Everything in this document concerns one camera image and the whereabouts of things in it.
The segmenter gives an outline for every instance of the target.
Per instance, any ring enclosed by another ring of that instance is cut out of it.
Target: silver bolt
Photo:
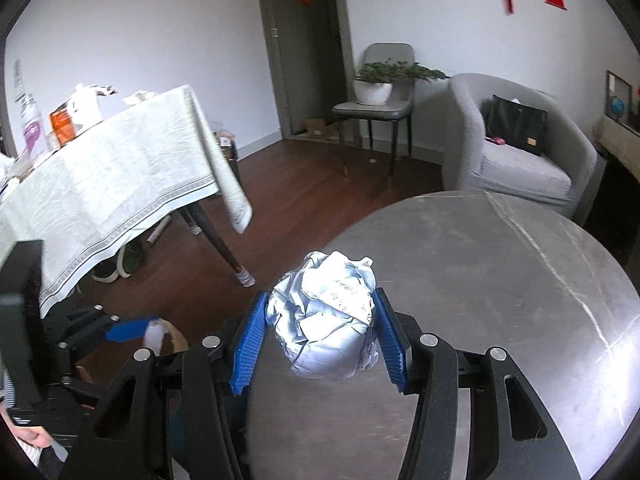
[[[220,338],[217,335],[208,335],[202,340],[204,348],[217,348],[220,346]]]
[[[151,357],[151,352],[148,350],[148,348],[139,348],[133,354],[133,358],[136,361],[140,361],[140,362],[146,361],[150,357]]]
[[[493,357],[496,361],[504,361],[507,358],[507,352],[505,352],[502,348],[498,348],[498,347],[491,348],[489,355]]]
[[[433,334],[422,334],[420,336],[420,343],[425,346],[436,346],[438,344],[438,338]]]

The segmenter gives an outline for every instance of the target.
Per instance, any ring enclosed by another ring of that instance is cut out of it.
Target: gray marble table
[[[410,198],[326,248],[373,259],[398,312],[455,348],[506,348],[555,420],[582,478],[640,407],[640,300],[622,268],[576,224],[519,198]],[[416,397],[382,358],[343,382],[298,378],[273,333],[255,369],[249,444],[256,480],[398,477]],[[452,479],[465,478],[468,390],[460,390]]]

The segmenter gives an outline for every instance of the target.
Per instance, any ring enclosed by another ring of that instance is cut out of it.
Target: blue globe
[[[617,117],[622,117],[625,113],[625,103],[619,97],[611,98],[611,111]]]

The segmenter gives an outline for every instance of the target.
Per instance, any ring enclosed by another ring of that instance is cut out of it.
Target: gray chair
[[[543,156],[484,139],[481,109],[497,95],[548,112]],[[570,218],[596,167],[589,139],[539,92],[482,74],[460,74],[447,89],[444,189],[477,189],[519,196]]]
[[[367,47],[362,62],[376,61],[391,62],[415,61],[414,48],[405,43],[374,43]],[[344,133],[342,122],[346,119],[364,119],[369,129],[369,149],[373,150],[373,132],[371,121],[386,121],[393,124],[391,140],[391,161],[389,162],[389,181],[394,172],[396,153],[398,150],[398,123],[406,118],[409,156],[412,154],[413,132],[411,114],[414,111],[414,81],[396,81],[389,101],[382,106],[363,105],[354,101],[341,103],[332,108],[332,113],[338,119],[338,132],[340,133],[340,147],[344,152]],[[347,166],[342,153],[342,166],[347,175]]]

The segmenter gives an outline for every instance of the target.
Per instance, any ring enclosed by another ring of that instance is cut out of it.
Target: door frame
[[[293,136],[293,127],[291,124],[291,115],[289,112],[289,99],[287,97],[287,86],[284,79],[284,71],[282,69],[282,54],[278,37],[274,36],[273,31],[277,30],[275,15],[273,13],[273,3],[271,0],[259,0],[260,13],[262,15],[262,28],[264,31],[264,39],[267,45],[267,55],[269,57],[269,67],[271,70],[271,82],[273,84],[273,93],[278,111],[278,119],[280,120],[280,132],[282,137],[287,139]],[[346,85],[346,94],[348,99],[353,99],[353,81],[354,60],[353,47],[351,43],[351,27],[349,24],[349,15],[347,12],[347,0],[335,0],[338,11],[338,27],[340,29],[340,46],[342,48],[342,63],[344,65],[344,78]]]

